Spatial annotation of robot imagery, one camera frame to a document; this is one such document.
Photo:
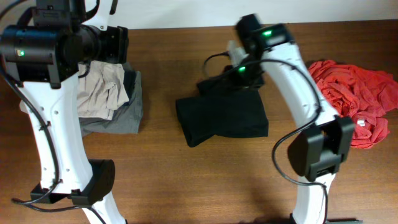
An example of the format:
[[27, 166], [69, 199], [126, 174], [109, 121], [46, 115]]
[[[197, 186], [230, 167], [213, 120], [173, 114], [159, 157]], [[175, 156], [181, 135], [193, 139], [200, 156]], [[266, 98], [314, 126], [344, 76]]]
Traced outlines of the black polo shirt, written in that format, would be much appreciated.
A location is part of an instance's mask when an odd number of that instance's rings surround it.
[[197, 83], [198, 96], [175, 101], [178, 121], [189, 147], [213, 136], [259, 138], [269, 135], [269, 121], [259, 94], [261, 72], [246, 85], [238, 72]]

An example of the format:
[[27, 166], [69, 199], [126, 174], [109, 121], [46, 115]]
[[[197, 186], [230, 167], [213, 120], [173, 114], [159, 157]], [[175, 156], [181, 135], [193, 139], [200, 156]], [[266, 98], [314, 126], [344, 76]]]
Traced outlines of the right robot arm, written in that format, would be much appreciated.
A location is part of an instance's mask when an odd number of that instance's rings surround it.
[[275, 143], [271, 155], [279, 174], [297, 186], [289, 223], [328, 223], [330, 187], [348, 158], [355, 125], [325, 99], [286, 25], [264, 27], [255, 14], [249, 14], [235, 29], [242, 46], [229, 43], [233, 67], [222, 77], [231, 79], [236, 89], [248, 90], [267, 73], [297, 127]]

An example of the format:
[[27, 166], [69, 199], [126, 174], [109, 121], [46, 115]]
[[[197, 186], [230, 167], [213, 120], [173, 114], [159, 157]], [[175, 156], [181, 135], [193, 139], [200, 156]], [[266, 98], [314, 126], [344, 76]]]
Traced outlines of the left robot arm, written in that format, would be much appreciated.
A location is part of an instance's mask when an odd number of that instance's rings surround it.
[[110, 27], [116, 1], [37, 0], [1, 36], [1, 75], [27, 108], [41, 164], [29, 200], [43, 212], [64, 198], [91, 223], [124, 223], [112, 188], [115, 165], [89, 159], [77, 110], [80, 63], [124, 63], [127, 29]]

